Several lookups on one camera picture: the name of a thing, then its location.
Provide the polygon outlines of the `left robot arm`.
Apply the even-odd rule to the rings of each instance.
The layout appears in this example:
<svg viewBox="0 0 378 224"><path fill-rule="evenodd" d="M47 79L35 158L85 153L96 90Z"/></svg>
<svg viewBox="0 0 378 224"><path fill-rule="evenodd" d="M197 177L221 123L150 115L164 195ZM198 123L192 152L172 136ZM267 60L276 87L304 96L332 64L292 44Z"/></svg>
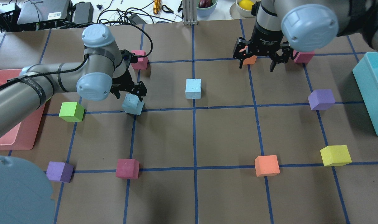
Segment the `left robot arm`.
<svg viewBox="0 0 378 224"><path fill-rule="evenodd" d="M82 33L81 63L37 64L0 86L0 138L53 95L77 92L82 98L101 101L125 91L140 101L146 96L143 82L135 83L128 67L140 55L120 50L104 24L92 24ZM53 188L44 171L34 163L0 155L0 224L51 224L54 220Z"/></svg>

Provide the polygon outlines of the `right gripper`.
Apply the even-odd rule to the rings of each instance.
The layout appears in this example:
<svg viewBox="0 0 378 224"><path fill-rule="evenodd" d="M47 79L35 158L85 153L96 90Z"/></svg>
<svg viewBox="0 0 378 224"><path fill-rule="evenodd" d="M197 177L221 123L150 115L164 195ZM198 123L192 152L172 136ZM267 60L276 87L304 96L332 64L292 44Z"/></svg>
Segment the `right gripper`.
<svg viewBox="0 0 378 224"><path fill-rule="evenodd" d="M233 58L239 60L239 69L249 64L252 56L268 56L271 59L270 72L276 65L294 59L294 50L288 42L281 43L282 31L255 28L250 40L239 37L233 50Z"/></svg>

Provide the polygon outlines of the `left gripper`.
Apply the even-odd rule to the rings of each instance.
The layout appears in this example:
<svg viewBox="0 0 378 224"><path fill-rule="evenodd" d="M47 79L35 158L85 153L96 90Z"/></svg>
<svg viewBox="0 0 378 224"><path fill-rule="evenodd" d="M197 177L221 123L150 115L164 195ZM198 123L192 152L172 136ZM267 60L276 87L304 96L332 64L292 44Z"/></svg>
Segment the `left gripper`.
<svg viewBox="0 0 378 224"><path fill-rule="evenodd" d="M121 50L120 52L122 55L121 65L125 65L125 72L117 78L112 78L111 93L117 99L120 99L121 98L120 91L125 91L130 94L137 95L139 100L143 102L143 99L147 94L147 88L143 82L135 83L132 80L130 72L128 71L128 67L130 66L130 63L132 61L136 63L137 58L141 56L135 55L134 53L131 53L126 49Z"/></svg>

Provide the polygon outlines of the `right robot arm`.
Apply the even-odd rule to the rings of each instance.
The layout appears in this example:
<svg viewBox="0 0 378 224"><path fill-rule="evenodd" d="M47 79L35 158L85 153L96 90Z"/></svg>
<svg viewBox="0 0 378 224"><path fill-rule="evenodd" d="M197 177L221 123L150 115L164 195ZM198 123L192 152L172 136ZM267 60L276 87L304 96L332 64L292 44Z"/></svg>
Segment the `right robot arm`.
<svg viewBox="0 0 378 224"><path fill-rule="evenodd" d="M239 37L233 58L267 56L270 71L294 59L294 51L311 52L335 37L362 34L378 52L378 0L262 0L252 5L256 21L249 40Z"/></svg>

